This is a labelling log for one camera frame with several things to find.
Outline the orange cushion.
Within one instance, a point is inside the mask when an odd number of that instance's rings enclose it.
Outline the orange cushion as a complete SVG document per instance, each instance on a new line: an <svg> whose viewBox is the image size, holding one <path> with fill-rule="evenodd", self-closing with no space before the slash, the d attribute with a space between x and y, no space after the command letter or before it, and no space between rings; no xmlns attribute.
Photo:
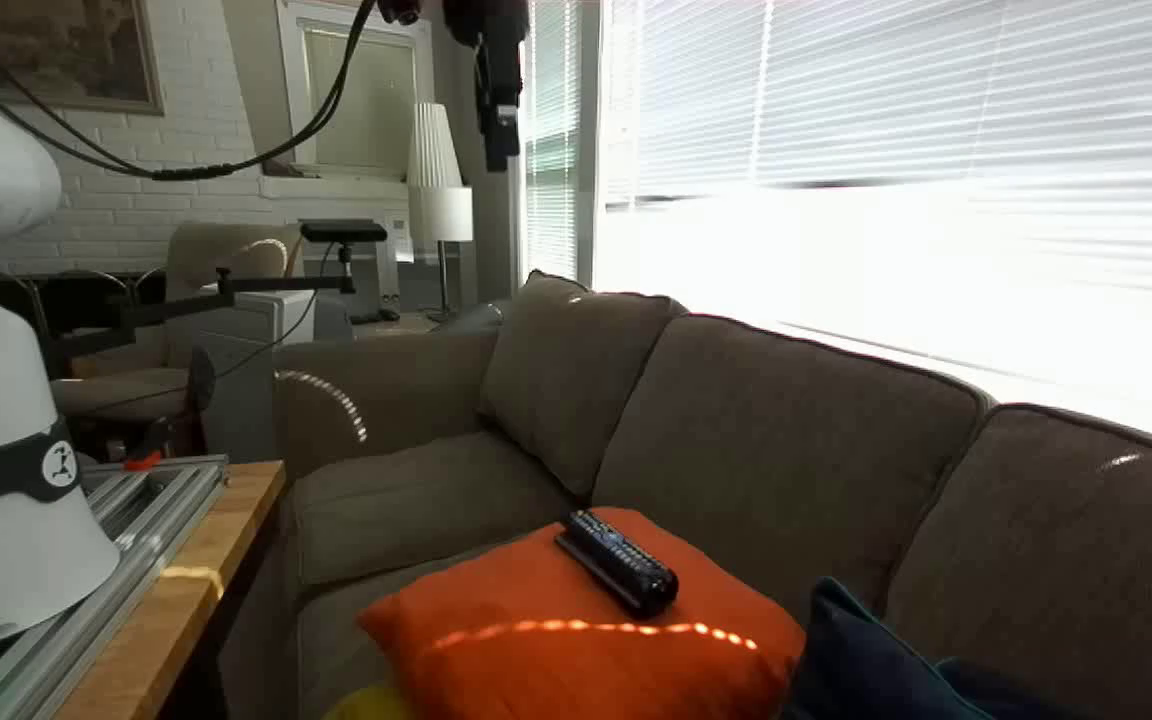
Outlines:
<svg viewBox="0 0 1152 720"><path fill-rule="evenodd" d="M416 720L770 720L798 619L633 509L615 533L681 576L633 619L545 524L359 610Z"/></svg>

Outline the framed wall picture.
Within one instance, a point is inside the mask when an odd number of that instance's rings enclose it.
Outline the framed wall picture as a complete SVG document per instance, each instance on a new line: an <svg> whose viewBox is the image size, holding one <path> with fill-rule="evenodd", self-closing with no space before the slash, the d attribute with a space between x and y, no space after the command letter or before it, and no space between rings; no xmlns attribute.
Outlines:
<svg viewBox="0 0 1152 720"><path fill-rule="evenodd" d="M144 0L0 0L0 99L160 111Z"/></svg>

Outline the white window blinds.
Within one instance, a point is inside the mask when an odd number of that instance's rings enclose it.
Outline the white window blinds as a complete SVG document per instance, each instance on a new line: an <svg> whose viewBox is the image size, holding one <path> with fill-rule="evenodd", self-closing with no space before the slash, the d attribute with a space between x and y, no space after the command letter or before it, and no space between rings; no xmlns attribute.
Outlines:
<svg viewBox="0 0 1152 720"><path fill-rule="evenodd" d="M531 0L523 259L1152 434L1152 0Z"/></svg>

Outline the white table lamp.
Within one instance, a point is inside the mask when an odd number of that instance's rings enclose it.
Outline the white table lamp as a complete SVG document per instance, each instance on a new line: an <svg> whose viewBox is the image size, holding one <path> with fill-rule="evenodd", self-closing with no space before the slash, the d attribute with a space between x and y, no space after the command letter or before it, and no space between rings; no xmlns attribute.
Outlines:
<svg viewBox="0 0 1152 720"><path fill-rule="evenodd" d="M446 108L433 99L413 108L409 219L416 255L438 267L438 312L453 317L458 247L472 241L472 190L458 177Z"/></svg>

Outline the black remote control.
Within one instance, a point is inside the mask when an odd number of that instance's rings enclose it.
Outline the black remote control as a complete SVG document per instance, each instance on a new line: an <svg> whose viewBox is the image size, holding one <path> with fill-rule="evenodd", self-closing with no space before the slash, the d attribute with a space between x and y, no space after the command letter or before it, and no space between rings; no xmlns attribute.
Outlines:
<svg viewBox="0 0 1152 720"><path fill-rule="evenodd" d="M672 610L681 581L590 512L567 512L556 545L637 619Z"/></svg>

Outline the wooden table with aluminium rails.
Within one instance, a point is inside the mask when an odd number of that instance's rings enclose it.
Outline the wooden table with aluminium rails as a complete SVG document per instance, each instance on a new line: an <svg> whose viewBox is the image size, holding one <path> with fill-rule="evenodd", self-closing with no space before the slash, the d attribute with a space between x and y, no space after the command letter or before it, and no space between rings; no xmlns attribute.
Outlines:
<svg viewBox="0 0 1152 720"><path fill-rule="evenodd" d="M121 569L82 603L0 643L0 720L154 720L243 600L284 488L281 459L107 470L91 504Z"/></svg>

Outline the brown fabric sofa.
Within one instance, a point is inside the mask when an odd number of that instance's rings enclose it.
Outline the brown fabric sofa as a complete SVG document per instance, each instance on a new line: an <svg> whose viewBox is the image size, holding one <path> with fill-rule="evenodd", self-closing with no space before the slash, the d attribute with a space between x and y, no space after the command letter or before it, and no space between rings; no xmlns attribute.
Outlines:
<svg viewBox="0 0 1152 720"><path fill-rule="evenodd" d="M1152 436L879 356L531 276L501 324L291 344L275 713L382 672L353 613L579 504L788 613L843 581L920 652L1152 720Z"/></svg>

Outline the dark blue cushion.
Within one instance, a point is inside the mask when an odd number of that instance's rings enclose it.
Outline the dark blue cushion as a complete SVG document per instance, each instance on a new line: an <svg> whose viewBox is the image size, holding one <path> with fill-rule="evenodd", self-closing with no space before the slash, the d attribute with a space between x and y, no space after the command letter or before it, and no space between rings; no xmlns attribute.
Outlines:
<svg viewBox="0 0 1152 720"><path fill-rule="evenodd" d="M926 659L846 585L809 600L809 643L778 720L1082 720L1072 710L963 659Z"/></svg>

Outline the yellow cushion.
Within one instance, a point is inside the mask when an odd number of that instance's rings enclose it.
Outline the yellow cushion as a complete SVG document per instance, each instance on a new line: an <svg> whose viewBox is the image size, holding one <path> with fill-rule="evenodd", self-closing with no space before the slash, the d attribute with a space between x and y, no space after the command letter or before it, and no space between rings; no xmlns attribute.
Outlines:
<svg viewBox="0 0 1152 720"><path fill-rule="evenodd" d="M409 720L409 710L395 689L370 683L337 701L324 720Z"/></svg>

